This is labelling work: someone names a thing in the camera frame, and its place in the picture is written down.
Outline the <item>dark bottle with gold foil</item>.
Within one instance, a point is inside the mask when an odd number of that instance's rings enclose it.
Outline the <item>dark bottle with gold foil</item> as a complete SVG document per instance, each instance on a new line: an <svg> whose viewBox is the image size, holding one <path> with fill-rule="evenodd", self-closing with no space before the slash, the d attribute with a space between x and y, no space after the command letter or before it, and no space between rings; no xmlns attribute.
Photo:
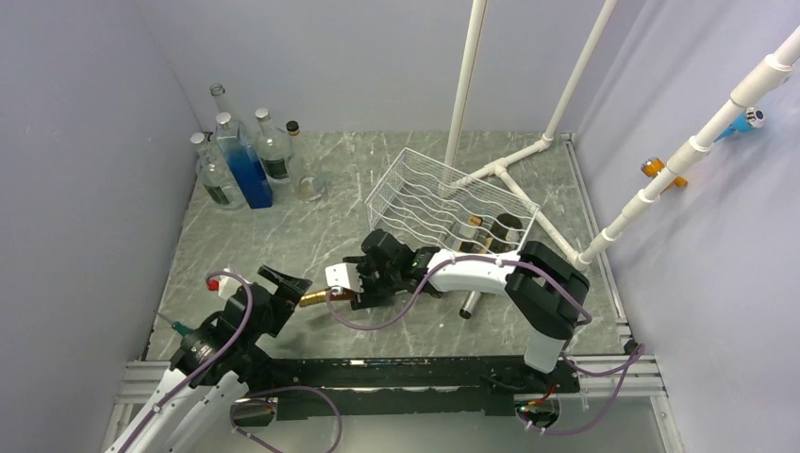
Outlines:
<svg viewBox="0 0 800 453"><path fill-rule="evenodd" d="M334 301L350 301L354 293L347 289L325 289L313 293L305 294L299 300L297 306L299 308L310 307L313 305L324 304L327 300Z"/></svg>

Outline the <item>bottle with black cap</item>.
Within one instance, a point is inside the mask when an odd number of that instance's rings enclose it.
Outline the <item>bottle with black cap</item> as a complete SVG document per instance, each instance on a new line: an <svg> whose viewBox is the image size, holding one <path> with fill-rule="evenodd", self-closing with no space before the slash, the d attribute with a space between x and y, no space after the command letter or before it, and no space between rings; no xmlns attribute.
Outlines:
<svg viewBox="0 0 800 453"><path fill-rule="evenodd" d="M483 219L479 216L471 215L465 223L459 223L456 230L457 241L455 249L458 252L473 253L475 247L478 245L478 234L480 227L483 224Z"/></svg>

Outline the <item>clear bottle with orange label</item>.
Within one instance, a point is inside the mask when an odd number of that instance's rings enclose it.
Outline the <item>clear bottle with orange label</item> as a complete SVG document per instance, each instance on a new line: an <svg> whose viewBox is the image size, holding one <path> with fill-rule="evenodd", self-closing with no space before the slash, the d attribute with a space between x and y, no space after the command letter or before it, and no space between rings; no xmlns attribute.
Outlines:
<svg viewBox="0 0 800 453"><path fill-rule="evenodd" d="M304 202L319 200L325 193L325 180L321 176L319 163L299 123L289 121L286 130L290 149L286 164L294 194Z"/></svg>

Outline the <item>green bottle with silver foil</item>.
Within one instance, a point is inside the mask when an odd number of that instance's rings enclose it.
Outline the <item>green bottle with silver foil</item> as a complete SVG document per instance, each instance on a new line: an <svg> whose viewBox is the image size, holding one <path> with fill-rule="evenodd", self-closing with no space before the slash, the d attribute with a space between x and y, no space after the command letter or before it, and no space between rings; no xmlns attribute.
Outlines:
<svg viewBox="0 0 800 453"><path fill-rule="evenodd" d="M523 224L518 217L507 212L501 213L495 218L494 222L489 227L489 231L484 234L483 242L480 246L464 243L459 250L477 254L506 253L513 250L518 245L522 230ZM480 299L481 293L468 293L459 309L459 316L463 319L470 319Z"/></svg>

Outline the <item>blue plastic bottle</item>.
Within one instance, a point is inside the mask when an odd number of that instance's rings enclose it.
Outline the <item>blue plastic bottle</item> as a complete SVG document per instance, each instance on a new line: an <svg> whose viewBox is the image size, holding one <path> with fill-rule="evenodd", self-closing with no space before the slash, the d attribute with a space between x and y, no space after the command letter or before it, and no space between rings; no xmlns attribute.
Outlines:
<svg viewBox="0 0 800 453"><path fill-rule="evenodd" d="M229 112L218 113L215 121L215 140L249 208L270 208L273 192L244 125Z"/></svg>

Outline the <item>clear bottle with silver cap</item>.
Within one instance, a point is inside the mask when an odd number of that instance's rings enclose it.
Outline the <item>clear bottle with silver cap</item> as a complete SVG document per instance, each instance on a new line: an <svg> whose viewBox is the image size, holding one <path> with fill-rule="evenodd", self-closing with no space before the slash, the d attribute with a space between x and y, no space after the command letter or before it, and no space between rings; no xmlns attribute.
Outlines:
<svg viewBox="0 0 800 453"><path fill-rule="evenodd" d="M288 134L279 128L266 108L255 111L259 131L256 149L262 167L271 183L289 184L288 159L292 155Z"/></svg>

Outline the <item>tall clear glass bottle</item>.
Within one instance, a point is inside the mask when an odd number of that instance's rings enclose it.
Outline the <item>tall clear glass bottle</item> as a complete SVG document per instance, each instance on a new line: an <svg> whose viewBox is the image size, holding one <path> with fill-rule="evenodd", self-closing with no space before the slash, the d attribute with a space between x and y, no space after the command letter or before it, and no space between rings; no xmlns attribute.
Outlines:
<svg viewBox="0 0 800 453"><path fill-rule="evenodd" d="M225 87L221 83L214 83L209 87L209 92L216 104L218 112L229 113L232 122L239 122L240 117L232 98L226 93Z"/></svg>

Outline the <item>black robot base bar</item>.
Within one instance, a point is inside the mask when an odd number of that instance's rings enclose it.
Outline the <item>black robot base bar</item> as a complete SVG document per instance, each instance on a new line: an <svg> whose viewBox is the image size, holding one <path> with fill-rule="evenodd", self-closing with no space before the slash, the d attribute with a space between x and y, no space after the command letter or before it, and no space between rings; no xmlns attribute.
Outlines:
<svg viewBox="0 0 800 453"><path fill-rule="evenodd" d="M481 412L511 416L525 396L576 394L580 384L563 362L543 373L520 355L367 359L272 359L257 372L249 395L287 388L280 421L328 415Z"/></svg>

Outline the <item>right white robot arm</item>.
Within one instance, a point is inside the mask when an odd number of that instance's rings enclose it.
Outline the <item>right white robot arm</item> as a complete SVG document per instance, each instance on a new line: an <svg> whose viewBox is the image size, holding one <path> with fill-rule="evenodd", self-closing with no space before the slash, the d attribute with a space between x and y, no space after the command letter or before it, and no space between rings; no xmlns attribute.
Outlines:
<svg viewBox="0 0 800 453"><path fill-rule="evenodd" d="M376 229L362 241L360 254L342 261L343 279L335 279L328 268L327 283L355 292L356 301L369 306L401 292L440 297L467 291L509 298L533 329L519 369L532 392L555 381L558 358L576 329L592 319L584 307L589 280L538 241L519 250L477 254L438 246L412 249Z"/></svg>

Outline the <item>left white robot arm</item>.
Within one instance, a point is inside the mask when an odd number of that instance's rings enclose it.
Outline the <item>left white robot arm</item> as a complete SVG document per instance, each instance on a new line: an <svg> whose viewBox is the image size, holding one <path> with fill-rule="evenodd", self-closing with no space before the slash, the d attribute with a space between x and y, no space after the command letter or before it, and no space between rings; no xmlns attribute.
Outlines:
<svg viewBox="0 0 800 453"><path fill-rule="evenodd" d="M178 452L188 449L202 427L246 396L292 384L288 365L271 358L258 340L276 337L312 282L262 265L269 290L228 270L212 271L225 301L198 327L179 329L181 342L156 390L109 447L111 452Z"/></svg>

